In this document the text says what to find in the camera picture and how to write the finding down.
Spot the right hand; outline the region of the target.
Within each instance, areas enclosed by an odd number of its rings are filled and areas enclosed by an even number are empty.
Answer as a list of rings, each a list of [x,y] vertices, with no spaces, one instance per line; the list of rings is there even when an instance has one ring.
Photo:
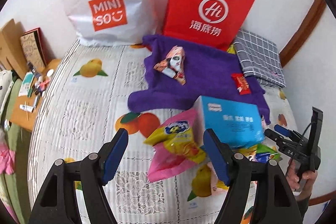
[[[318,176],[318,171],[316,170],[315,172],[313,172],[309,170],[307,172],[304,172],[302,174],[302,178],[299,179],[299,177],[297,176],[297,172],[295,171],[295,162],[289,160],[289,165],[286,170],[285,176],[293,192],[295,190],[302,189],[301,193],[295,196],[296,201],[302,201],[304,199],[310,198],[313,190],[313,185]]]

